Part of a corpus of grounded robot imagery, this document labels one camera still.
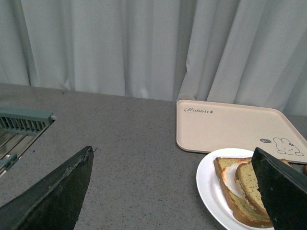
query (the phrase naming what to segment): beige tray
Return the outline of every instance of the beige tray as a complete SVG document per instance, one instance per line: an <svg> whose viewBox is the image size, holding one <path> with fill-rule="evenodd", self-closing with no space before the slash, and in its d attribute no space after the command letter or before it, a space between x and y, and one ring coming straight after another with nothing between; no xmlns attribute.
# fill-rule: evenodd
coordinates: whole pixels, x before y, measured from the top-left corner
<svg viewBox="0 0 307 230"><path fill-rule="evenodd" d="M278 159L307 163L307 141L281 112L270 108L180 100L177 144L203 153L259 147Z"/></svg>

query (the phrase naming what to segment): toast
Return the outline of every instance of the toast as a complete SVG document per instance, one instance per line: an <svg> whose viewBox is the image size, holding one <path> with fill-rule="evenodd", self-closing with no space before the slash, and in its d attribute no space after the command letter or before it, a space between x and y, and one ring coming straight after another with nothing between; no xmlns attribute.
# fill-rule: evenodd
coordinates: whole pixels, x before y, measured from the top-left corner
<svg viewBox="0 0 307 230"><path fill-rule="evenodd" d="M244 158L246 161L250 161L251 158ZM243 199L233 194L225 185L222 180L222 171L231 166L232 164L242 160L242 158L221 158L217 157L214 160L214 167L219 183L222 188L223 195L231 210L233 210L233 216L239 222L256 228L269 228L272 227L272 222L269 218L266 218L255 212Z"/></svg>
<svg viewBox="0 0 307 230"><path fill-rule="evenodd" d="M282 159L281 161L290 166L285 159ZM235 181L246 203L259 215L269 218L268 212L262 202L261 194L258 190L258 181L251 161L247 164L243 163L238 166Z"/></svg>

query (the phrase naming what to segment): speckled gray surface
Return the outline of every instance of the speckled gray surface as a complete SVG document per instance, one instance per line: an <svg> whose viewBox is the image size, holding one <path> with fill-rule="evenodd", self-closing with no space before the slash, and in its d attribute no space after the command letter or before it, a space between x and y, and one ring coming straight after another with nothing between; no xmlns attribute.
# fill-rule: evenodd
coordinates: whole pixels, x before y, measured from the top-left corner
<svg viewBox="0 0 307 230"><path fill-rule="evenodd" d="M0 205L91 145L76 230L224 229L197 190L204 155L176 144L175 102L0 84L4 104L50 110L57 120L0 178ZM290 118L306 138L306 117Z"/></svg>

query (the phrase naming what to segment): dish rack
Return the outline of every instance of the dish rack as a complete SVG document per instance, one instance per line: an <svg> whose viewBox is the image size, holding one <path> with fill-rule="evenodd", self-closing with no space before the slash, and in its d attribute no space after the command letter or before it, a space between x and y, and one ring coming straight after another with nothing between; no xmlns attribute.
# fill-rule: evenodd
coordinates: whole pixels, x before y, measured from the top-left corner
<svg viewBox="0 0 307 230"><path fill-rule="evenodd" d="M53 123L52 114L44 110L0 107L0 177Z"/></svg>

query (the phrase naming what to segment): white curtain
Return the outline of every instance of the white curtain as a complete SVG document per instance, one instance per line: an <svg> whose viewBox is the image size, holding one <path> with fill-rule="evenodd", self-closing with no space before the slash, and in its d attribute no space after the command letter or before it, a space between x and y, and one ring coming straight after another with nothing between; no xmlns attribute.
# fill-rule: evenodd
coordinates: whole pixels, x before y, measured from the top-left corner
<svg viewBox="0 0 307 230"><path fill-rule="evenodd" d="M0 0L0 82L307 115L307 1Z"/></svg>

